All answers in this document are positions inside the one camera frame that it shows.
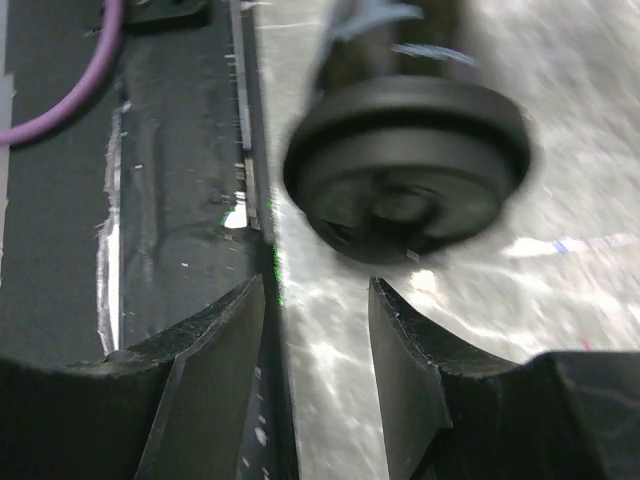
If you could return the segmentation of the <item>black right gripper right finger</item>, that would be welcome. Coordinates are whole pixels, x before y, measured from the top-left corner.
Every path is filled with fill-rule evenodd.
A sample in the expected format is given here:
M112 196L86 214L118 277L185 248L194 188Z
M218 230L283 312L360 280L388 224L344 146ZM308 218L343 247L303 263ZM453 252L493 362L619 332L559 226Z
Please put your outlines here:
M635 479L639 356L551 351L517 364L372 278L369 330L393 479Z

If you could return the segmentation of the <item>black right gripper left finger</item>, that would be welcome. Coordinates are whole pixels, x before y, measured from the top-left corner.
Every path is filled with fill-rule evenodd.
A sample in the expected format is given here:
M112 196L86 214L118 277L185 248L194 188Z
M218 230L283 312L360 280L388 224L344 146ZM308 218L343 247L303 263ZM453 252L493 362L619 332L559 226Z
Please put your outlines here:
M260 277L94 363L1 363L5 479L231 479L264 320Z

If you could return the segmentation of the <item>black takeout coffee cup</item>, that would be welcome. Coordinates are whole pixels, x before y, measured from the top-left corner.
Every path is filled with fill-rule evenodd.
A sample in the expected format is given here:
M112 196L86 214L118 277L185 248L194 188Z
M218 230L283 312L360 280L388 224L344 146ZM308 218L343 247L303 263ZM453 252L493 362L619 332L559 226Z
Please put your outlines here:
M313 64L308 101L378 77L478 83L466 1L337 1Z

